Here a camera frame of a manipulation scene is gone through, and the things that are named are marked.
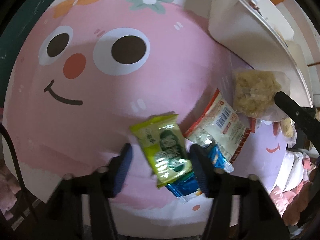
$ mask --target pink table surface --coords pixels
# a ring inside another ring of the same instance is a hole
[[[174,238],[203,232],[212,200],[202,195],[183,205],[165,187],[158,189],[128,129],[174,111],[185,131],[216,88],[232,105],[232,70],[249,66],[209,36],[211,0],[191,1],[57,0],[42,15],[17,57],[4,106],[4,125],[34,195],[46,201],[61,176],[89,174],[130,142],[132,165],[122,192],[111,200],[119,233]],[[49,57],[46,48],[61,33],[68,34],[68,44]],[[127,35],[146,45],[130,65],[110,51]],[[44,92],[49,84],[51,91]],[[276,152],[266,152],[278,144]],[[249,136],[234,174],[255,173],[271,190],[284,151],[283,138],[262,126]],[[6,143],[4,155],[15,174]],[[237,205],[231,224],[236,214]]]

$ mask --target red nose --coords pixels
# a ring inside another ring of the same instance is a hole
[[[81,53],[71,55],[63,66],[63,74],[68,79],[78,77],[85,68],[86,59]]]

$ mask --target green flower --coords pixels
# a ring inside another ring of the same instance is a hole
[[[130,10],[136,11],[144,8],[150,8],[151,10],[165,14],[165,8],[161,4],[162,2],[171,3],[173,0],[126,0],[127,2],[133,3]]]

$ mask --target smiling mouth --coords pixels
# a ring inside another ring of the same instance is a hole
[[[44,92],[49,91],[50,95],[52,95],[52,97],[62,103],[68,104],[68,105],[74,105],[74,106],[81,106],[83,104],[83,102],[81,100],[72,100],[72,99],[67,99],[67,98],[63,98],[61,96],[58,96],[55,92],[53,92],[53,90],[51,89],[51,86],[53,85],[54,80],[52,79],[52,81],[50,82],[50,84],[44,89]]]

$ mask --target barcode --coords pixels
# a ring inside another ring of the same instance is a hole
[[[224,126],[230,114],[230,109],[227,106],[225,106],[222,110],[222,113],[219,115],[218,120],[216,121],[216,124],[220,127],[220,129]]]

